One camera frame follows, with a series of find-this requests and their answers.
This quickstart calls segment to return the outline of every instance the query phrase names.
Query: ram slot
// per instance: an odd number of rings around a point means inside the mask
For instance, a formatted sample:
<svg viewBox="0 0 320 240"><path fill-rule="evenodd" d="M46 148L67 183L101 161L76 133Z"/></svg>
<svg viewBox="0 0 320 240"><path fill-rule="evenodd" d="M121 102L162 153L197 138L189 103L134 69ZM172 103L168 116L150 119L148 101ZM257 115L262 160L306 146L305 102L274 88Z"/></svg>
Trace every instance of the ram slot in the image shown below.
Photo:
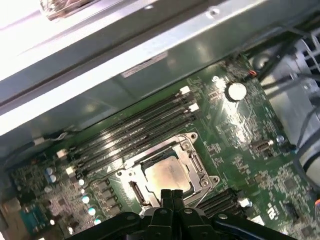
<svg viewBox="0 0 320 240"><path fill-rule="evenodd" d="M191 115L189 117L185 117L184 121L178 122L174 125L170 125L168 128L165 128L165 133L168 134L172 131L175 131L175 130L181 128L181 126L184 126L184 125L192 122L195 119L196 118L194 115ZM152 134L146 135L145 140L139 142L137 145L133 145L132 147L127 148L124 151L121 151L119 154L116 154L116 155L113 155L107 159L104 159L104 160L98 162L97 164L95 164L94 166L89 167L85 170L76 171L76 173L77 173L77 175L84 175L85 176L85 175L88 175L94 171L97 171L97 170L105 167L106 165L129 155L132 151L143 147L144 145L148 144L150 141L156 140L157 138L163 136L163 134L164 133L162 131L155 129L155 131Z"/></svg>
<svg viewBox="0 0 320 240"><path fill-rule="evenodd" d="M154 111L158 110L159 108L166 106L167 104L170 104L170 103L175 104L177 102L179 103L180 101L189 102L190 101L189 96L190 96L189 92L187 92L187 94L182 94L182 93L173 94L173 95L171 95L161 101L158 101L154 105L138 112L137 114L130 116L130 117L124 119L123 121L120 121L117 124L107 128L107 129L104 129L103 131L92 136L91 138L85 140L84 142L82 142L78 146L73 147L72 150L82 149L82 148L85 148L86 146L91 146L92 144L94 145L94 144L96 144L96 141L99 141L99 139L103 139L104 136L110 134L111 132L116 131L117 129L121 129L125 126L130 126L133 123L140 122L143 120L144 117L153 113Z"/></svg>
<svg viewBox="0 0 320 240"><path fill-rule="evenodd" d="M124 148L125 146L128 146L130 143L138 143L140 141L143 141L145 136L150 135L150 131L160 128L165 124L168 124L168 122L174 121L177 118L179 118L183 113L185 109L181 109L180 111L175 112L175 114L170 115L169 118L162 118L160 119L161 121L158 121L156 125L150 125L147 126L146 128L142 129L142 131L138 132L138 134L130 135L129 133L128 136L117 142L116 144L106 147L105 149L102 149L101 151L96 152L94 155L90 156L89 158L83 159L83 161L79 162L78 167L83 166L84 164L89 164L92 163L96 160L99 160L102 157L105 157L109 153L119 150L121 148Z"/></svg>
<svg viewBox="0 0 320 240"><path fill-rule="evenodd" d="M133 137L134 135L141 134L141 131L143 131L145 128L148 128L149 125L154 124L154 122L162 120L164 118L170 117L171 114L176 113L177 111L183 113L186 110L186 105L174 105L170 108L164 109L160 112L158 112L155 115L152 115L150 118L141 121L135 125L132 125L128 129L125 129L123 131L118 131L115 135L110 136L109 138L105 139L104 141L99 142L96 145L91 145L90 147L84 148L81 151L78 151L77 154L81 154L85 152L81 156L81 158L88 157L90 154L98 154L99 152L104 151L104 147L111 144L112 142L120 143L120 140L125 141L128 137Z"/></svg>

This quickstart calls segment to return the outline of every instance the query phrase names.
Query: white connector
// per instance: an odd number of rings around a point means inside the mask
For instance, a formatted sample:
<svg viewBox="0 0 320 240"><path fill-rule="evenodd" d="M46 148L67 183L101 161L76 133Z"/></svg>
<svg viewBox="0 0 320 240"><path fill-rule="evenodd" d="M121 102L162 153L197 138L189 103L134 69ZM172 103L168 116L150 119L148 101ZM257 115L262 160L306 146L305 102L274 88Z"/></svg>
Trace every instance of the white connector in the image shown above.
<svg viewBox="0 0 320 240"><path fill-rule="evenodd" d="M180 88L180 93L182 95L185 95L185 94L187 94L189 92L190 92L190 88L188 86L184 86L183 88Z"/></svg>
<svg viewBox="0 0 320 240"><path fill-rule="evenodd" d="M192 104L192 105L189 106L189 111L190 111L191 113L193 113L194 111L197 111L198 109L199 109L199 106L198 106L197 103L194 103L194 104Z"/></svg>

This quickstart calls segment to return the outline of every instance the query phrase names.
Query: screw hole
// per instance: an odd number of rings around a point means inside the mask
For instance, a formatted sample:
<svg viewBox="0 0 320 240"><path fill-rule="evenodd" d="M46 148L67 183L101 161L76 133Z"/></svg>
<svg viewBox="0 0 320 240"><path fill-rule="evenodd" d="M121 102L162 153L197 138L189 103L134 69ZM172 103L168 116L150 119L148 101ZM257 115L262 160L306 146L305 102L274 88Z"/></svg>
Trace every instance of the screw hole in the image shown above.
<svg viewBox="0 0 320 240"><path fill-rule="evenodd" d="M201 233L201 237L206 238L208 236L208 233L206 231Z"/></svg>
<svg viewBox="0 0 320 240"><path fill-rule="evenodd" d="M216 7L209 7L208 12L207 12L207 16L210 19L213 19L216 15L218 15L220 13L220 10Z"/></svg>

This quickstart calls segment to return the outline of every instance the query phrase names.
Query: capacitor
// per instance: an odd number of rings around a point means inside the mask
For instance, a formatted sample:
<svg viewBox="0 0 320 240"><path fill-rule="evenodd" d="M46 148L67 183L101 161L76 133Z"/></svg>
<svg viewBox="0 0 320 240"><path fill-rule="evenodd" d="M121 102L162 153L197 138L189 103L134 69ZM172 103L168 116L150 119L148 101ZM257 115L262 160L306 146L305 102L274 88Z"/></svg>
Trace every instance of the capacitor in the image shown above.
<svg viewBox="0 0 320 240"><path fill-rule="evenodd" d="M56 175L54 175L54 174L50 175L50 180L51 180L52 183L55 183L57 181Z"/></svg>
<svg viewBox="0 0 320 240"><path fill-rule="evenodd" d="M88 210L89 215L93 216L96 214L96 210L93 207L90 207Z"/></svg>
<svg viewBox="0 0 320 240"><path fill-rule="evenodd" d="M46 187L44 188L44 191L48 194L48 193L50 193L50 192L52 191L52 187L46 186Z"/></svg>
<svg viewBox="0 0 320 240"><path fill-rule="evenodd" d="M228 85L225 89L225 97L230 102L238 102L244 99L247 95L247 88L240 82L234 82Z"/></svg>
<svg viewBox="0 0 320 240"><path fill-rule="evenodd" d="M94 225L98 225L98 224L100 224L100 223L101 223L101 220L98 219L98 218L97 218L96 220L94 220L94 222L93 222Z"/></svg>
<svg viewBox="0 0 320 240"><path fill-rule="evenodd" d="M79 185L80 185L80 186L83 186L83 185L85 185L85 180L83 180L83 179L80 179L80 180L79 180Z"/></svg>
<svg viewBox="0 0 320 240"><path fill-rule="evenodd" d="M52 169L52 167L47 167L45 169L46 174L48 174L49 176L54 174L54 170Z"/></svg>
<svg viewBox="0 0 320 240"><path fill-rule="evenodd" d="M84 204L88 204L88 203L90 202L90 198L89 198L88 196L84 196L84 197L82 198L82 202L83 202Z"/></svg>
<svg viewBox="0 0 320 240"><path fill-rule="evenodd" d="M70 227L70 226L68 227L68 231L69 231L69 234L70 234L70 235L72 235L72 234L74 233L73 228L72 228L72 227Z"/></svg>
<svg viewBox="0 0 320 240"><path fill-rule="evenodd" d="M282 144L284 144L285 143L285 137L284 136L282 136L282 135L278 135L278 136L276 136L276 142L279 144L279 145L282 145Z"/></svg>

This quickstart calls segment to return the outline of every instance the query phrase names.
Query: cable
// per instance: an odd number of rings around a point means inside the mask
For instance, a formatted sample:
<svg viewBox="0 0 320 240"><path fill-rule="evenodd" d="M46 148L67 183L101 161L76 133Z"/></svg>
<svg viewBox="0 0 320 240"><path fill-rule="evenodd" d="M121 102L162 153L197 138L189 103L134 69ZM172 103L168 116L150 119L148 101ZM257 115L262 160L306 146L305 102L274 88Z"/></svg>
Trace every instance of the cable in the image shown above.
<svg viewBox="0 0 320 240"><path fill-rule="evenodd" d="M289 76L284 76L282 78L280 78L279 80L275 81L275 82L272 82L272 83L268 83L266 85L262 85L262 89L263 90L268 90L268 89L272 89L278 85L281 85L281 84L285 84L285 83L288 83L290 81L292 81L292 77L291 75Z"/></svg>
<svg viewBox="0 0 320 240"><path fill-rule="evenodd" d="M270 59L265 63L263 68L257 75L259 82L262 82L267 76L269 76L274 69L278 66L281 60L286 56L296 45L300 37L291 37L290 40L282 43L280 48L270 57Z"/></svg>
<svg viewBox="0 0 320 240"><path fill-rule="evenodd" d="M306 115L306 117L305 117L305 119L304 119L304 121L303 121L301 130L300 130L299 139L298 139L298 141L297 141L297 143L296 143L297 148L300 148L301 142L302 142L302 140L303 140L303 138L304 138L306 129L307 129L307 127L308 127L308 124L309 124L312 116L313 116L315 113L317 113L318 111L320 111L320 106L312 109L312 111L310 111L310 112Z"/></svg>
<svg viewBox="0 0 320 240"><path fill-rule="evenodd" d="M270 99L278 96L279 94L282 94L282 93L288 91L289 89L292 89L292 88L298 86L299 84L301 84L301 81L298 81L299 78L303 78L302 79L303 81L305 80L305 78L312 78L316 82L320 82L320 75L299 73L299 74L297 74L297 78L293 79L290 84L287 84L284 87L281 87L281 88L279 88L279 89L267 94L268 99L270 100ZM277 83L277 81L275 83L270 83L270 85L269 84L264 85L263 87L265 87L265 89L269 89L269 88L273 87L272 85L274 85L274 86L277 85L276 83Z"/></svg>
<svg viewBox="0 0 320 240"><path fill-rule="evenodd" d="M16 148L12 152L10 152L7 156L1 157L0 162L4 161L2 167L4 168L9 162L13 161L17 156L27 151L28 149L40 145L47 141L57 142L63 140L68 134L79 133L80 131L57 131L51 134L44 135L42 137L38 137L33 141L27 142L26 144Z"/></svg>
<svg viewBox="0 0 320 240"><path fill-rule="evenodd" d="M303 170L307 172L310 166L320 157L320 151L312 155L303 165Z"/></svg>
<svg viewBox="0 0 320 240"><path fill-rule="evenodd" d="M301 178L310 184L313 190L320 192L320 186L318 186L310 177L307 176L304 171L300 159L320 138L320 129L318 129L311 137L301 146L296 155L293 158L293 166Z"/></svg>

